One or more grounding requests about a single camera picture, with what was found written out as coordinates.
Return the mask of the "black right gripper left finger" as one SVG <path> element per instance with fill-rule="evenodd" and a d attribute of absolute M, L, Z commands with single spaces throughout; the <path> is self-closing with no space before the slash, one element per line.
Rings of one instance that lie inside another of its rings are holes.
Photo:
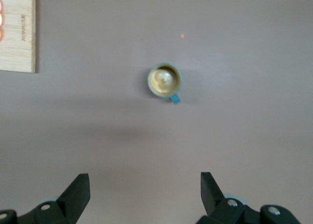
<path fill-rule="evenodd" d="M 0 211 L 2 224 L 75 224 L 90 201 L 88 174 L 79 174 L 55 201 L 46 201 L 17 216 L 13 209 Z"/>

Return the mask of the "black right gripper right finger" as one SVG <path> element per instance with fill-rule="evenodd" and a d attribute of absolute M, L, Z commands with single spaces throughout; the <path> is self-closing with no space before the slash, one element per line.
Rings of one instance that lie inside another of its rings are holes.
<path fill-rule="evenodd" d="M 237 198 L 227 198 L 210 172 L 201 173 L 201 200 L 206 211 L 199 224 L 298 224 L 286 208 L 268 204 L 255 211 Z"/>

